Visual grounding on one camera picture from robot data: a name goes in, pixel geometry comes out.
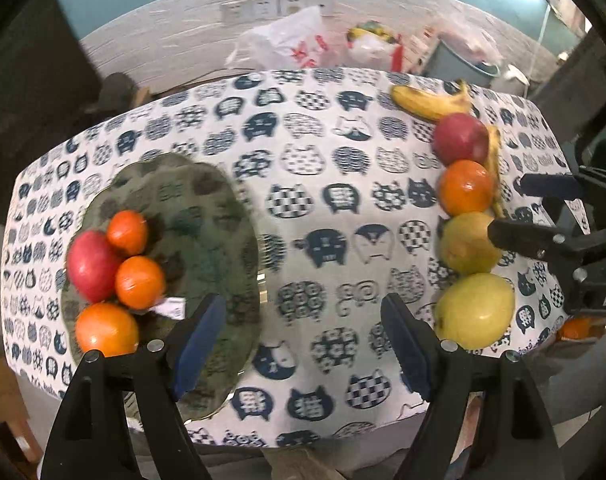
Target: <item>cardboard box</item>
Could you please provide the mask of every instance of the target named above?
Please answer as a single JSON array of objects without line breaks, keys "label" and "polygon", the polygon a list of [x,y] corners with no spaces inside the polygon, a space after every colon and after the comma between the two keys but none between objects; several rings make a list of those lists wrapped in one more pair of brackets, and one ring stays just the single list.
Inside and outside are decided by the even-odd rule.
[{"label": "cardboard box", "polygon": [[26,405],[21,397],[19,385],[14,372],[6,360],[0,357],[0,422],[10,420],[27,420]]},{"label": "cardboard box", "polygon": [[28,462],[38,463],[43,451],[30,430],[28,418],[16,375],[6,359],[0,357],[0,424],[8,425]]}]

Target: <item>red apple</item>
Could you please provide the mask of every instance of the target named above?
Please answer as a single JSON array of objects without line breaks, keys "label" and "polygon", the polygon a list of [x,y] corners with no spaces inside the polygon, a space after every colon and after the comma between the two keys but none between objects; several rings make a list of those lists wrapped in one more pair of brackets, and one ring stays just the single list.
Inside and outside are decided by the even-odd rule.
[{"label": "red apple", "polygon": [[72,242],[66,266],[78,293],[90,303],[98,303],[114,294],[114,276],[121,262],[104,233],[85,231]]},{"label": "red apple", "polygon": [[490,137],[484,124],[461,113],[443,117],[432,137],[432,151],[445,166],[462,159],[483,164],[489,144]]}]

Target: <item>plastic bag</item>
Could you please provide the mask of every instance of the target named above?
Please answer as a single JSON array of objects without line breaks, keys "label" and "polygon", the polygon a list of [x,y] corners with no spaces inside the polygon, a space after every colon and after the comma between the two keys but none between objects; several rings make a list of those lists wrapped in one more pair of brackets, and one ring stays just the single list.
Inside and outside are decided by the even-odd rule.
[{"label": "plastic bag", "polygon": [[467,23],[445,20],[439,38],[467,62],[476,65],[486,63],[500,65],[502,56],[496,41],[486,31]]},{"label": "plastic bag", "polygon": [[329,54],[327,31],[320,9],[314,6],[245,31],[225,66],[251,60],[266,70],[312,68],[324,66]]},{"label": "plastic bag", "polygon": [[403,45],[379,22],[359,23],[347,31],[347,64],[387,72],[401,72]]}]

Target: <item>metal screw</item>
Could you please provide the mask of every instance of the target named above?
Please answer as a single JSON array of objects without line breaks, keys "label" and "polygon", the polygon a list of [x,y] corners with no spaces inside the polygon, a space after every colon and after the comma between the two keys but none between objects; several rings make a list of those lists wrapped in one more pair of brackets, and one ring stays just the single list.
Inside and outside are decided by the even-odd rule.
[{"label": "metal screw", "polygon": [[503,355],[507,359],[507,361],[512,361],[513,363],[520,361],[520,354],[513,350],[506,350],[503,352]]},{"label": "metal screw", "polygon": [[96,361],[97,359],[99,359],[99,355],[100,354],[101,353],[98,350],[89,350],[83,356],[83,361],[85,361],[86,363],[93,363],[94,361]]},{"label": "metal screw", "polygon": [[587,278],[587,271],[585,269],[583,269],[582,267],[579,267],[578,269],[574,269],[574,272],[572,273],[572,277],[577,282],[582,283]]},{"label": "metal screw", "polygon": [[152,339],[152,341],[147,344],[147,348],[151,352],[158,352],[163,349],[163,346],[165,346],[165,344],[161,339]]},{"label": "metal screw", "polygon": [[443,339],[443,341],[441,341],[441,348],[443,348],[446,352],[455,352],[458,350],[458,345],[454,341]]}]

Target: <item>tablecloth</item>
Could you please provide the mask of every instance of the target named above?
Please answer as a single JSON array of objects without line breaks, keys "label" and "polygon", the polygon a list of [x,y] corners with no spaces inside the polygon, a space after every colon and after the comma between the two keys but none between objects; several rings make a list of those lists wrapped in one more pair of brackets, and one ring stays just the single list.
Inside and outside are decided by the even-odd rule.
[{"label": "tablecloth", "polygon": [[[64,253],[93,197],[124,166],[164,152],[214,164],[242,183],[266,251],[268,304],[256,356],[224,408],[187,425],[195,442],[287,446],[346,437],[426,410],[382,330],[398,292],[432,319],[456,278],[435,256],[446,218],[433,125],[397,108],[393,84],[456,85],[363,69],[253,73],[196,87],[98,124],[19,175],[6,225],[1,305],[8,363],[63,396],[74,373],[61,315]],[[473,113],[501,130],[500,192],[512,218],[548,223],[519,177],[566,173],[531,102],[470,86]],[[580,201],[569,203],[585,232]],[[503,254],[516,291],[511,327],[483,354],[527,352],[563,323],[545,264]]]}]

